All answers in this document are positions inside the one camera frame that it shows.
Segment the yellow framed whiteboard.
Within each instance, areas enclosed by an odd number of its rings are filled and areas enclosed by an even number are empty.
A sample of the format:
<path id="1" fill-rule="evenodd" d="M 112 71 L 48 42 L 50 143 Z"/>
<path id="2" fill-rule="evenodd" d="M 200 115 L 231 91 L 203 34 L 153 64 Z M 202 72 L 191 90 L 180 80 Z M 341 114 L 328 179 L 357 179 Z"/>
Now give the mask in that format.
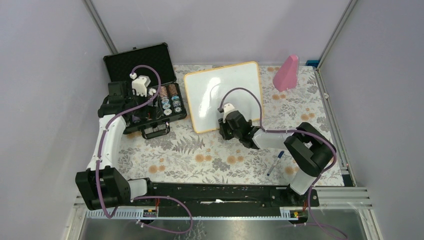
<path id="1" fill-rule="evenodd" d="M 221 103 L 232 104 L 246 120 L 260 118 L 263 102 L 260 68 L 257 62 L 243 62 L 191 72 L 183 77 L 193 130 L 197 134 L 219 128 Z"/>

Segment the blue white marker pen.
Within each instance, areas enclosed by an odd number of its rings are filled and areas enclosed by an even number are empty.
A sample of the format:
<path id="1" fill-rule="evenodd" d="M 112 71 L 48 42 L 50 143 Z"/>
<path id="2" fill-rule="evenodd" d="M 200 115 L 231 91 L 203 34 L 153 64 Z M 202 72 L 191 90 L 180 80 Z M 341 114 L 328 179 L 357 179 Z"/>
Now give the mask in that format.
<path id="1" fill-rule="evenodd" d="M 281 151 L 278 155 L 277 155 L 277 157 L 275 158 L 275 160 L 274 160 L 274 162 L 272 163 L 272 165 L 271 165 L 271 167 L 269 168 L 269 170 L 267 171 L 267 173 L 266 173 L 266 176 L 267 177 L 269 177 L 271 174 L 272 174 L 272 172 L 273 172 L 273 170 L 274 170 L 274 168 L 276 167 L 276 165 L 279 163 L 279 161 L 281 160 L 281 158 L 282 158 L 282 156 L 284 155 L 284 151 Z"/>

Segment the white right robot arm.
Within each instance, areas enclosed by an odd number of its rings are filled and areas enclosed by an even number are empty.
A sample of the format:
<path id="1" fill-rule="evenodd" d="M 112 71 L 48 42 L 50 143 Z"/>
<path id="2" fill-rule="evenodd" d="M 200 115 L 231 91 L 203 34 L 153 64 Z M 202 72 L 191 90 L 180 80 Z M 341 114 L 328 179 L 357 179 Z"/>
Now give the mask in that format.
<path id="1" fill-rule="evenodd" d="M 289 184 L 287 201 L 293 206 L 301 205 L 306 192 L 315 184 L 320 175 L 337 156 L 336 148 L 316 128 L 308 122 L 302 122 L 297 128 L 289 130 L 264 130 L 252 125 L 235 109 L 219 113 L 219 133 L 224 140 L 237 139 L 248 149 L 279 149 L 288 151 L 298 165 L 299 170 Z"/>

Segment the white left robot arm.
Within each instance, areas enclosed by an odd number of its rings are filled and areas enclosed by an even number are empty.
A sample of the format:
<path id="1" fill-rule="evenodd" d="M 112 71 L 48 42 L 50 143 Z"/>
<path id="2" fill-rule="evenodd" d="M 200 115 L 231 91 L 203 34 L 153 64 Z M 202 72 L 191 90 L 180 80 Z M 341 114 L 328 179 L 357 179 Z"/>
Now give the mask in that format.
<path id="1" fill-rule="evenodd" d="M 127 180 L 116 167 L 125 129 L 140 120 L 135 112 L 151 103 L 157 94 L 156 90 L 148 90 L 150 82 L 141 76 L 108 84 L 109 93 L 97 111 L 99 132 L 92 158 L 86 170 L 75 176 L 82 199 L 91 211 L 125 206 L 134 198 L 144 206 L 155 200 L 146 178 Z"/>

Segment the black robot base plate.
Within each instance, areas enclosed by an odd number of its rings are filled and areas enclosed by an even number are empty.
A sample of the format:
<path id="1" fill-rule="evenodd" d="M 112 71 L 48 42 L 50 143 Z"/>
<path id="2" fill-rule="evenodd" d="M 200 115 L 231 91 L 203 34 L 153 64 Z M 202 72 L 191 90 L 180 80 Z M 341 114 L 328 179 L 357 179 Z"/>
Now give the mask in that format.
<path id="1" fill-rule="evenodd" d="M 153 207 L 159 217 L 280 217 L 281 209 L 303 210 L 319 207 L 316 190 L 298 195 L 288 186 L 232 185 L 205 183 L 147 183 L 147 196 L 154 200 L 135 200 L 132 205 Z"/>

